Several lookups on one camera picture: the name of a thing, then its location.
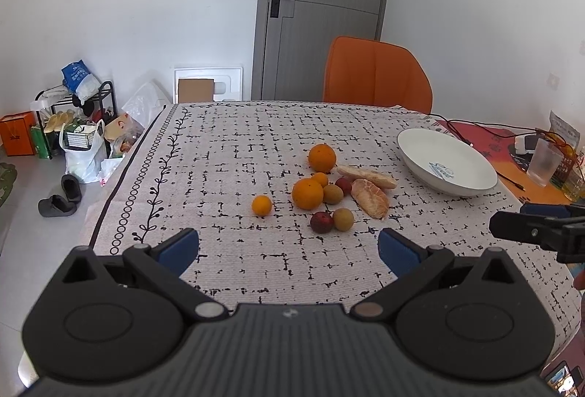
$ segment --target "bread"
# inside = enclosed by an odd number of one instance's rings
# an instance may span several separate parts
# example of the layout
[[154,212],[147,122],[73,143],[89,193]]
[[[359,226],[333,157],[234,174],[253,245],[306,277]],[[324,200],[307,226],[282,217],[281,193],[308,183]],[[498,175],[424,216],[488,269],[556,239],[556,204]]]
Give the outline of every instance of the bread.
[[352,197],[373,218],[384,217],[390,208],[390,200],[384,191],[366,179],[356,179],[353,182]]
[[396,181],[389,174],[382,174],[372,169],[362,169],[361,167],[337,166],[337,172],[348,179],[366,179],[374,183],[381,189],[393,189],[396,187]]

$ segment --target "blue gripper pad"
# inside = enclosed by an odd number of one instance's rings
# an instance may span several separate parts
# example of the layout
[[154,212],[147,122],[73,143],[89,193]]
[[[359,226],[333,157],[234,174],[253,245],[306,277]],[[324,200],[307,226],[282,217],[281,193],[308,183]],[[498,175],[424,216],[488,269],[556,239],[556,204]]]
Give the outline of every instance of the blue gripper pad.
[[400,278],[403,274],[420,265],[420,256],[402,243],[395,234],[402,237],[390,228],[385,228],[380,232],[378,235],[378,254],[384,264]]
[[170,270],[176,276],[191,265],[199,254],[199,235],[192,228],[181,230],[157,247],[154,247],[150,256]]
[[530,214],[531,216],[545,216],[568,218],[571,212],[564,205],[552,204],[524,204],[520,207],[521,214]]

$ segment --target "chair backrest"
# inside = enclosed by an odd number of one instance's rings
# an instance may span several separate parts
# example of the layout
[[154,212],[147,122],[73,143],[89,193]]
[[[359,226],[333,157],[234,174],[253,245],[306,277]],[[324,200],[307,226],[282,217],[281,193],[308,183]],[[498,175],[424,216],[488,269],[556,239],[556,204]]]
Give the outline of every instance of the chair backrest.
[[338,37],[329,50],[323,101],[400,105],[430,113],[433,92],[425,72],[405,48],[363,38]]

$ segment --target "small orange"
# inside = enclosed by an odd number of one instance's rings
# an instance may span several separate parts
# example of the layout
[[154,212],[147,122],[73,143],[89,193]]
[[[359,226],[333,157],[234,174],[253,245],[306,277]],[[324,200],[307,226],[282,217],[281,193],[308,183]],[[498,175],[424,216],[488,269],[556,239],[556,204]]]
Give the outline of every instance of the small orange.
[[301,179],[292,189],[292,201],[301,209],[313,210],[323,202],[323,187],[314,179]]
[[328,145],[313,146],[309,151],[308,159],[309,166],[318,173],[330,172],[337,162],[335,151]]
[[252,201],[252,211],[260,217],[267,216],[272,210],[272,201],[266,195],[257,195]]
[[329,178],[325,173],[315,173],[311,176],[311,179],[317,181],[321,187],[325,187],[329,183]]

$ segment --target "patterned tablecloth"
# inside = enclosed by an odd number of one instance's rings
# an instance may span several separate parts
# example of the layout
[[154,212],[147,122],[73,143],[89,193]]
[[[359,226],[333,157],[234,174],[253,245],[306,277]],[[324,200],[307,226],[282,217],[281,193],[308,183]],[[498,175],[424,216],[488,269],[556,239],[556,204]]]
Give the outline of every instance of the patterned tablecloth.
[[[396,277],[377,253],[377,234],[393,227],[426,247],[456,254],[504,247],[551,315],[556,346],[580,321],[580,295],[554,254],[494,239],[496,210],[520,203],[499,183],[487,195],[453,198],[429,189],[399,156],[405,128],[437,128],[435,120],[402,108],[293,102],[175,105],[164,110],[90,207],[84,233],[98,254],[120,254],[139,242],[156,245],[184,227],[200,233],[199,258],[182,278],[230,309],[239,302],[342,302],[346,308]],[[327,143],[340,164],[391,173],[384,220],[353,211],[349,232],[319,236],[290,199],[293,184],[310,176],[307,151]],[[273,198],[273,214],[253,215],[257,194]]]

